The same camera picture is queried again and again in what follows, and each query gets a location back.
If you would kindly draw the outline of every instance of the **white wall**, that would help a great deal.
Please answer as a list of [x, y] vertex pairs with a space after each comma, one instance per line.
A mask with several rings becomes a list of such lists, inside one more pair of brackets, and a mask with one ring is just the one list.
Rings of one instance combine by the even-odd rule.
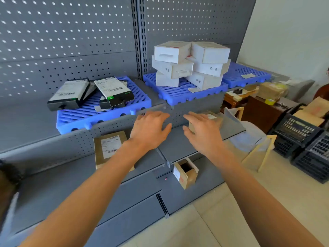
[[329, 0], [257, 0], [238, 62], [315, 80], [312, 100], [329, 83]]

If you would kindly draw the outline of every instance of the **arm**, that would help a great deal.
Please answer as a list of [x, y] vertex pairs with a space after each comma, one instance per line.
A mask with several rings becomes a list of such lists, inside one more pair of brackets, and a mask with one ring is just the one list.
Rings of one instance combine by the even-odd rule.
[[21, 246], [84, 246], [122, 179], [144, 154], [166, 139], [171, 124], [163, 131], [161, 128], [168, 117], [162, 112], [139, 115], [130, 139], [38, 225]]
[[191, 144], [222, 173], [250, 229], [261, 246], [323, 246], [290, 214], [224, 145], [216, 124], [206, 115], [190, 112], [184, 117], [194, 128], [184, 133]]

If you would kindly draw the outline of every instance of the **tile floor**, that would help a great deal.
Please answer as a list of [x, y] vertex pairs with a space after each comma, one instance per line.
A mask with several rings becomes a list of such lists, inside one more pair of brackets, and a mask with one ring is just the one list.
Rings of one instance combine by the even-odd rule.
[[[245, 153], [226, 141], [242, 159]], [[329, 247], [329, 182], [320, 184], [289, 161], [271, 152], [261, 172], [263, 153], [245, 163], [254, 175], [324, 246]], [[191, 204], [161, 219], [123, 244], [124, 247], [254, 247], [259, 246], [224, 183]]]

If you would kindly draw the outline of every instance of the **black plastic crate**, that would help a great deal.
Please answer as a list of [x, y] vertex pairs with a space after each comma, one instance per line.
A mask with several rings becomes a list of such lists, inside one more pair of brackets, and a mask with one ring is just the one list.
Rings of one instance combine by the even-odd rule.
[[320, 183], [329, 180], [329, 161], [310, 151], [303, 151], [292, 162], [293, 166], [310, 175]]
[[329, 132], [323, 132], [307, 147], [307, 150], [329, 161]]
[[301, 148], [300, 145], [280, 133], [273, 130], [269, 132], [269, 135], [273, 134], [277, 135], [274, 141], [274, 151], [279, 153], [282, 157], [288, 158], [293, 156], [293, 154]]
[[275, 131], [306, 147], [323, 129], [287, 113], [275, 127]]

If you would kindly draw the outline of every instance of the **plastic crate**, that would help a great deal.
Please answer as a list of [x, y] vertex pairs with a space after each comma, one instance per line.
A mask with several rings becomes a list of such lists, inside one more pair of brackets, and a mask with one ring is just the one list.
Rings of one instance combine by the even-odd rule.
[[309, 142], [323, 131], [322, 128], [312, 125], [289, 113], [283, 117], [274, 130], [302, 147], [306, 147]]
[[196, 86], [187, 81], [185, 78], [179, 79], [178, 87], [160, 87], [155, 84], [155, 73], [144, 74], [143, 80], [147, 86], [151, 87], [159, 94], [160, 99], [166, 100], [166, 102], [171, 106], [175, 106], [178, 103], [191, 101], [193, 99], [201, 99], [215, 93], [226, 92], [228, 89], [227, 84], [222, 82], [220, 87], [213, 87], [207, 90], [191, 93], [188, 89]]
[[291, 157], [300, 148], [300, 145], [298, 145], [294, 141], [291, 141], [289, 138], [281, 135], [278, 132], [270, 131], [268, 133], [268, 135], [274, 134], [277, 135], [274, 141], [274, 151], [279, 153], [282, 157]]
[[325, 183], [329, 180], [329, 161], [320, 155], [305, 150], [291, 164], [320, 183]]
[[134, 93], [135, 99], [127, 103], [126, 107], [113, 110], [96, 112], [95, 106], [99, 106], [101, 92], [97, 92], [89, 98], [81, 108], [57, 111], [56, 128], [60, 134], [85, 128], [90, 130], [94, 124], [112, 120], [126, 114], [135, 115], [137, 111], [152, 106], [151, 99], [127, 76], [118, 77], [119, 80], [127, 80], [128, 88]]
[[329, 132], [323, 132], [307, 147], [307, 150], [329, 161]]
[[[241, 77], [243, 74], [254, 74], [256, 77], [245, 79]], [[228, 72], [223, 75], [223, 82], [227, 83], [229, 88], [245, 87], [249, 84], [269, 81], [271, 77], [269, 73], [231, 62]]]

